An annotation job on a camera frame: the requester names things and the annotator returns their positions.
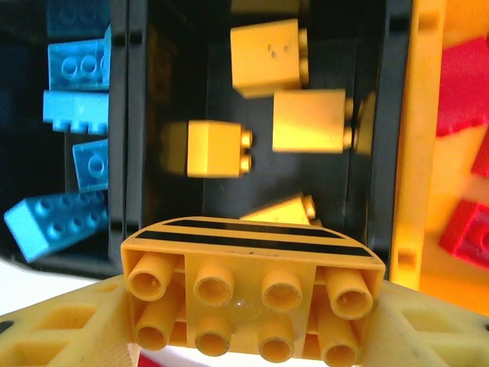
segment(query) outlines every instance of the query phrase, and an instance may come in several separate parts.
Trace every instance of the white surface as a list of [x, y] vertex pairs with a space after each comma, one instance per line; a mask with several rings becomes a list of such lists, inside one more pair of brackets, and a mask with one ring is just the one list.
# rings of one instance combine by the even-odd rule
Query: white surface
[[[41, 273], [26, 268], [19, 268], [0, 260], [0, 315], [19, 310], [59, 296], [81, 287], [93, 284], [93, 279], [78, 278], [68, 275]], [[165, 367], [325, 367], [323, 362], [290, 359], [281, 364], [269, 363], [259, 356], [227, 353], [222, 357], [212, 358], [201, 354], [196, 349], [167, 347], [159, 352], [144, 354]]]

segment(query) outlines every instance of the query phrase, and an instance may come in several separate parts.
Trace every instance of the black bin compartment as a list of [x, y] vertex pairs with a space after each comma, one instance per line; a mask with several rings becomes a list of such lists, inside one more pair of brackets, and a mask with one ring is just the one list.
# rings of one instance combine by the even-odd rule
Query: black bin compartment
[[[244, 3], [246, 13], [235, 11]], [[297, 0], [281, 9], [277, 3], [130, 0], [125, 234], [180, 216], [238, 218], [304, 193], [313, 195], [325, 227], [388, 262], [410, 0]], [[308, 88], [344, 88], [354, 97], [348, 124], [361, 135], [361, 150], [274, 153], [273, 98], [244, 99], [232, 89], [230, 29], [288, 18], [308, 30]], [[251, 172], [238, 179], [165, 173], [163, 127], [190, 119], [252, 130]]]
[[[109, 23], [112, 27], [109, 130], [117, 132], [124, 131], [127, 125], [125, 1], [20, 0], [0, 3], [2, 215], [26, 197], [76, 192], [72, 146], [107, 138], [106, 135], [53, 132], [52, 125], [43, 122], [43, 92], [49, 89], [48, 44], [104, 38]], [[121, 190], [123, 184], [121, 178], [111, 180], [111, 186]], [[93, 278], [117, 274], [117, 267], [109, 260], [108, 239], [107, 230], [26, 264], [8, 227], [3, 219], [0, 221], [0, 256], [42, 271]]]

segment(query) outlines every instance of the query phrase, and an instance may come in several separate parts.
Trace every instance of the black storage box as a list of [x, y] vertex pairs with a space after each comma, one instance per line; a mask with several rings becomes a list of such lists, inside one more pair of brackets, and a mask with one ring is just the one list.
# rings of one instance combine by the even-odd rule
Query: black storage box
[[[127, 3], [125, 0], [19, 0], [0, 2], [0, 212], [30, 196], [76, 192], [73, 144], [106, 138], [53, 132], [43, 123], [43, 91], [48, 89], [48, 44], [104, 38], [112, 28], [109, 130], [125, 145]], [[111, 187], [125, 177], [111, 177]], [[108, 256], [109, 231], [25, 264], [4, 221], [0, 256], [42, 271], [107, 278], [119, 273]]]
[[[248, 10], [236, 11], [243, 4]], [[277, 4], [281, 9], [274, 10]], [[238, 218], [304, 193], [313, 195], [325, 227], [389, 262], [410, 0], [129, 0], [128, 13], [125, 220], [113, 228], [130, 235], [181, 216]], [[273, 153], [273, 98], [243, 99], [232, 89], [230, 29], [288, 18], [308, 29], [309, 88], [346, 89], [355, 99], [349, 123], [367, 149]], [[360, 101], [370, 109], [362, 120]], [[159, 163], [163, 127], [190, 119], [239, 122], [252, 130], [251, 172], [238, 179], [165, 173]], [[118, 258], [118, 247], [111, 253]]]

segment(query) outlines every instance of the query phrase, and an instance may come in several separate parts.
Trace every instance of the black stripe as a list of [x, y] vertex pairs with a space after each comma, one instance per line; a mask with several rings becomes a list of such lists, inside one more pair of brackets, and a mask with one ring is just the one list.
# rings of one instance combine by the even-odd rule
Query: black stripe
[[251, 223], [224, 223], [224, 222], [207, 222], [205, 220], [182, 219], [175, 222], [165, 223], [165, 226], [193, 227], [193, 228], [209, 228], [209, 229], [228, 229], [231, 231], [244, 232], [265, 232], [281, 235], [310, 235], [312, 237], [323, 237], [327, 239], [342, 239], [336, 235], [322, 229], [317, 228], [290, 228], [276, 226], [262, 226]]
[[240, 239], [235, 237], [218, 237], [216, 235], [192, 235], [190, 233], [172, 233], [144, 231], [136, 236], [137, 239], [153, 239], [157, 241], [191, 242], [207, 245], [224, 245], [251, 248], [270, 248], [274, 250], [316, 252], [320, 254], [371, 256], [362, 247], [317, 245], [302, 242], [285, 242], [266, 239]]

